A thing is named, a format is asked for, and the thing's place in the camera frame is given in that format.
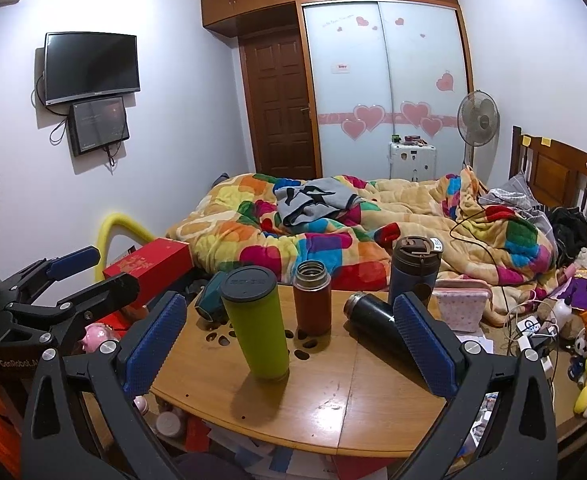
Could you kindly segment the teal ceramic cup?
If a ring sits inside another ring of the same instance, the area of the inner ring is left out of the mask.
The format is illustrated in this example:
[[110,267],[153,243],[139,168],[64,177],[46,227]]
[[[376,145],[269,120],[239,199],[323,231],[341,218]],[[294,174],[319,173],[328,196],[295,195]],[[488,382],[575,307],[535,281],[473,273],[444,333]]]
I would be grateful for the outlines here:
[[216,272],[196,301],[197,313],[209,323],[228,322],[228,314],[221,295],[221,287],[227,276],[228,274],[224,271]]

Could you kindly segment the silver grey pillow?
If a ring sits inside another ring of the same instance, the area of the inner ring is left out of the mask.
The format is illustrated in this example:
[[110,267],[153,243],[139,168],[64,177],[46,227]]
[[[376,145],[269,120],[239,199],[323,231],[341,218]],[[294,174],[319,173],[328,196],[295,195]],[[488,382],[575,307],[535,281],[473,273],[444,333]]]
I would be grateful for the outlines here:
[[497,188],[491,188],[478,202],[482,206],[506,206],[532,224],[548,222],[544,206],[534,197],[522,172]]

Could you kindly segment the sliding wardrobe with hearts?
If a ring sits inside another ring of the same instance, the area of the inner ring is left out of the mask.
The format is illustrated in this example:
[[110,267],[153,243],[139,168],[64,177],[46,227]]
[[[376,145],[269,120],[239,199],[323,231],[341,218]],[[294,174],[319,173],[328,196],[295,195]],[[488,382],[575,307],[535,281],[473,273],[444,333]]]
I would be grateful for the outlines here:
[[390,142],[434,146],[435,179],[461,171],[468,78],[456,10],[352,0],[302,14],[323,174],[390,178]]

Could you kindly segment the colourful patchwork blanket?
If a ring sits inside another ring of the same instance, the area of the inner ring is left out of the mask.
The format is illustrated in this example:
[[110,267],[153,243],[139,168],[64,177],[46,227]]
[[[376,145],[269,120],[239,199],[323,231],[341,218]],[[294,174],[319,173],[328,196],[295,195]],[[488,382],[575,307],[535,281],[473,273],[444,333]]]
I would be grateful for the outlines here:
[[532,308],[558,285],[551,240],[514,209],[480,204],[485,188],[469,169],[423,182],[343,174],[333,180],[357,198],[335,218],[286,226],[276,194],[292,182],[241,174],[213,186],[167,236],[187,243],[194,265],[209,274],[258,264],[289,285],[300,262],[318,260],[334,289],[373,292],[390,284],[396,240],[436,238],[443,247],[439,278],[489,284],[489,315],[497,324],[508,312]]

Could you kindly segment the green bottle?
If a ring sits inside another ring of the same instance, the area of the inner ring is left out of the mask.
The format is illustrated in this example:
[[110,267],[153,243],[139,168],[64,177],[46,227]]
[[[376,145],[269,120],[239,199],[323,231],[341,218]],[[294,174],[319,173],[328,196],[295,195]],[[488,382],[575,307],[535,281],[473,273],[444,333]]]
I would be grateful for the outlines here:
[[251,374],[266,382],[284,378],[289,352],[275,274],[242,266],[228,274],[220,293]]

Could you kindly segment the yellow foam tube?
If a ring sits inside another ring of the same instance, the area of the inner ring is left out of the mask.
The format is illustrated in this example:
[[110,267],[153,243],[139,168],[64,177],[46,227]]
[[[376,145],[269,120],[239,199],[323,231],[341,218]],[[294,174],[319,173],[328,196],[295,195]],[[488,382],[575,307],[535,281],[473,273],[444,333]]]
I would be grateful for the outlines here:
[[149,229],[146,229],[141,223],[126,214],[120,214],[120,212],[108,214],[100,225],[97,235],[96,248],[100,252],[100,260],[98,260],[94,270],[94,281],[96,283],[104,279],[103,270],[107,266],[109,247],[112,239],[117,235],[124,235],[142,244],[150,243],[157,238]]

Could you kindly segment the small wall monitor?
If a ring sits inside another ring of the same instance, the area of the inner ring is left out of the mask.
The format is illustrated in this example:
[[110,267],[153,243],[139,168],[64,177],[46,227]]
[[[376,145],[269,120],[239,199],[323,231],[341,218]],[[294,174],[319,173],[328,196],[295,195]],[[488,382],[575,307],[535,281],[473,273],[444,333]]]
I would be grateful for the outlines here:
[[122,96],[74,103],[70,106],[69,139],[74,156],[109,148],[130,138]]

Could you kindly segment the purple plush doll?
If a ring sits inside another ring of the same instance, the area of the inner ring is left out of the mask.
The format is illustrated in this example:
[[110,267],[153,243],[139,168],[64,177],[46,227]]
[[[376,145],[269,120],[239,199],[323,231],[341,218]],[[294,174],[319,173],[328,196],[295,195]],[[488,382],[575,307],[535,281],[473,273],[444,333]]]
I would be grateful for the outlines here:
[[558,298],[574,310],[587,311],[587,270],[576,270]]

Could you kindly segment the grey black garment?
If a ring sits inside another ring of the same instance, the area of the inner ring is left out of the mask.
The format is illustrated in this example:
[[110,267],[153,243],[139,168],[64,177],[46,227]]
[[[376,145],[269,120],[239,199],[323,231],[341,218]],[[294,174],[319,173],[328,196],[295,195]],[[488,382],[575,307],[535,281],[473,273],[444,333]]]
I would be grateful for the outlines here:
[[362,202],[353,188],[336,178],[280,179],[273,186],[277,212],[286,228],[322,218],[337,218]]

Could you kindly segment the white power strip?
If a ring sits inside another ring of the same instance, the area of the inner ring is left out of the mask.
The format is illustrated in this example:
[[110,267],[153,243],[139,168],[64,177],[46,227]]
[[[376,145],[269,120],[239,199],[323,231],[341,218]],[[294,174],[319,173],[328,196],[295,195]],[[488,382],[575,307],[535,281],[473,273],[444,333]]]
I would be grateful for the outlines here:
[[541,358],[548,356],[557,344],[557,326],[551,322],[540,322],[536,316],[530,315],[516,323],[518,349],[534,350]]

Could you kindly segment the black lying thermos bottle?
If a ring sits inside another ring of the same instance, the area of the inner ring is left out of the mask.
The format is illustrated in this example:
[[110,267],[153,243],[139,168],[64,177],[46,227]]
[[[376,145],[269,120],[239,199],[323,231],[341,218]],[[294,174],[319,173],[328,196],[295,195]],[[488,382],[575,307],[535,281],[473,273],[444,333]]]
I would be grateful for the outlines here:
[[355,292],[345,302],[343,313],[352,325],[379,346],[398,356],[409,355],[407,345],[395,326],[392,307],[386,301],[368,292]]

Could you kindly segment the white small cabinet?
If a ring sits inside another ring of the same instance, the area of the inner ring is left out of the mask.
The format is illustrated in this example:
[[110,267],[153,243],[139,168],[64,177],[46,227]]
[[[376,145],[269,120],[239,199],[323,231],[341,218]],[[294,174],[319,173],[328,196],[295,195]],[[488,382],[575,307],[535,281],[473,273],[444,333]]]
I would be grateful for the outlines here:
[[437,150],[428,144],[389,143],[390,178],[411,182],[435,180]]

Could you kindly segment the black clothing pile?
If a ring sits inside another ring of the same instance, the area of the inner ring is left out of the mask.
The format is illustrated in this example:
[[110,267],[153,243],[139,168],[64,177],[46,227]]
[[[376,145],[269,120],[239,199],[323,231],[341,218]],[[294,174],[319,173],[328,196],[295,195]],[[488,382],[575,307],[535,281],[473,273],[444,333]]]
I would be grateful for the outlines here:
[[587,248],[587,221],[578,207],[554,207],[547,212],[557,245],[557,266],[569,266]]

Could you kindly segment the red thermos bottle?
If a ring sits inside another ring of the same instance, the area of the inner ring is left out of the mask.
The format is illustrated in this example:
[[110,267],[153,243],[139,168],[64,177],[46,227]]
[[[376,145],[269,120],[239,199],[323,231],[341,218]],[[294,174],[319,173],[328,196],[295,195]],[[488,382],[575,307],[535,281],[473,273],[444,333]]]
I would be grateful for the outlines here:
[[293,277],[295,315],[299,330],[322,336],[331,329],[331,276],[321,261],[303,261]]

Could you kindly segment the large wall television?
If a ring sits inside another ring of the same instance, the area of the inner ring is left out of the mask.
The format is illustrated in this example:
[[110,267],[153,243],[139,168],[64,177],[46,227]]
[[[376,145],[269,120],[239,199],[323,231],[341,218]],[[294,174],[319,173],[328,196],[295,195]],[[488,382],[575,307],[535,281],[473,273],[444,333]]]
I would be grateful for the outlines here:
[[141,90],[137,37],[112,32],[48,32],[44,42],[47,106]]

